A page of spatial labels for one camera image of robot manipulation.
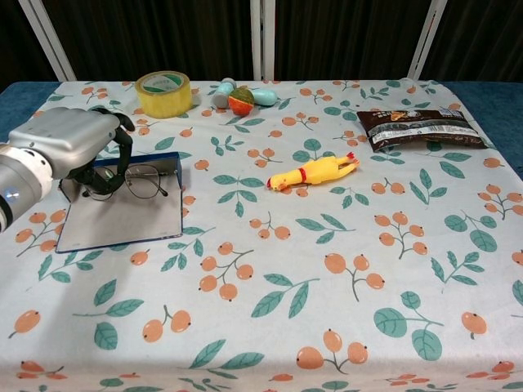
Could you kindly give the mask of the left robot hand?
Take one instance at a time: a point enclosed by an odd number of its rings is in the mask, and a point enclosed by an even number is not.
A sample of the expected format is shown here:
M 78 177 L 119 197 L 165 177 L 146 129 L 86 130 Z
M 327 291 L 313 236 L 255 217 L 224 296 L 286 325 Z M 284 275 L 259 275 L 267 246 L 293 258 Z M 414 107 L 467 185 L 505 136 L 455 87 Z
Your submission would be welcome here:
M 13 158 L 25 152 L 33 167 L 44 169 L 54 180 L 74 180 L 94 194 L 108 195 L 125 182 L 132 155 L 128 133 L 134 130 L 125 114 L 59 107 L 10 131 L 3 148 L 9 147 Z M 110 142 L 118 144 L 117 169 L 101 174 L 95 169 L 96 157 Z

